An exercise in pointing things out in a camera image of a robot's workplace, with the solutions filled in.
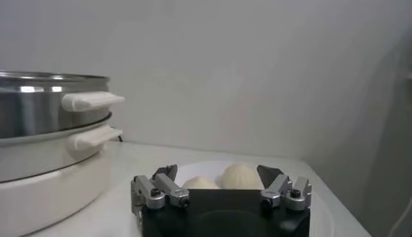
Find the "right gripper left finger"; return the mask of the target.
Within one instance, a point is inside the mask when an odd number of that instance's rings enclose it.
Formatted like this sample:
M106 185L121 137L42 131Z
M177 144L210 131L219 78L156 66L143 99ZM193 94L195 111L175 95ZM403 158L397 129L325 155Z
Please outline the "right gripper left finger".
M190 205L189 190L177 185L176 164L158 168L151 178L137 175L131 181L131 211L138 222L143 220L143 209L158 211L166 203L186 209Z

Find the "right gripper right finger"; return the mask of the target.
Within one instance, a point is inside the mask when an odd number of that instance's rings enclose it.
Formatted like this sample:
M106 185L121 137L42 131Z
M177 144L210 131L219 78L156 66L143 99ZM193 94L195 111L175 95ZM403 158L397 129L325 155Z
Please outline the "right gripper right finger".
M261 205L265 209L275 209L281 204L290 211L309 209L312 202L312 185L305 177L299 176L295 182L278 168L259 165L257 173L264 189L261 190Z

